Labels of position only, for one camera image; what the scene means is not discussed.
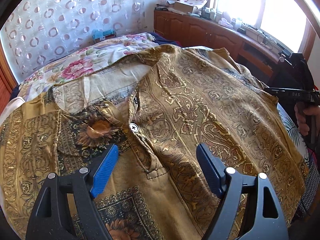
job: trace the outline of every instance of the window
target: window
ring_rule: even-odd
[[[298,52],[306,28],[306,16],[294,0],[215,0],[217,11],[261,29],[292,52]]]

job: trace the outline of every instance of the cabinet door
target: cabinet door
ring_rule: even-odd
[[[220,49],[226,48],[229,51],[230,56],[236,60],[238,56],[239,49],[241,48],[242,40],[233,37],[234,34],[231,36],[227,33],[213,33],[209,36],[209,47],[212,49]]]
[[[185,31],[186,47],[208,46],[210,25],[200,19],[190,19]]]
[[[167,27],[168,21],[167,21],[167,15],[155,11],[154,14],[154,29],[155,32],[158,33],[160,36],[165,37],[167,36]]]
[[[183,16],[170,15],[169,28],[168,28],[168,40],[179,41],[182,46],[185,44],[185,22],[183,22]]]

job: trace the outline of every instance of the metal bolt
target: metal bolt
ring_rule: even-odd
[[[263,173],[263,172],[260,172],[260,173],[259,173],[259,177],[260,177],[261,179],[266,179],[266,178],[267,178],[267,175],[266,175],[265,173]]]
[[[234,168],[232,168],[232,167],[226,168],[226,171],[227,171],[227,173],[229,173],[229,174],[234,174],[234,173],[236,173],[236,170],[235,170]]]
[[[53,179],[55,176],[56,176],[56,174],[53,173],[53,172],[51,172],[51,173],[49,173],[49,175],[48,175],[48,179]]]
[[[80,172],[81,174],[85,174],[85,173],[88,172],[88,168],[87,168],[87,167],[81,168],[81,169],[79,170],[79,172]]]

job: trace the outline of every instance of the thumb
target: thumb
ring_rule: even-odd
[[[303,112],[306,115],[320,115],[320,106],[309,106]]]

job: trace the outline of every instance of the white curtain with circles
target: white curtain with circles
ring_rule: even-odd
[[[92,45],[92,30],[145,30],[144,0],[22,0],[1,29],[18,83],[44,65]]]

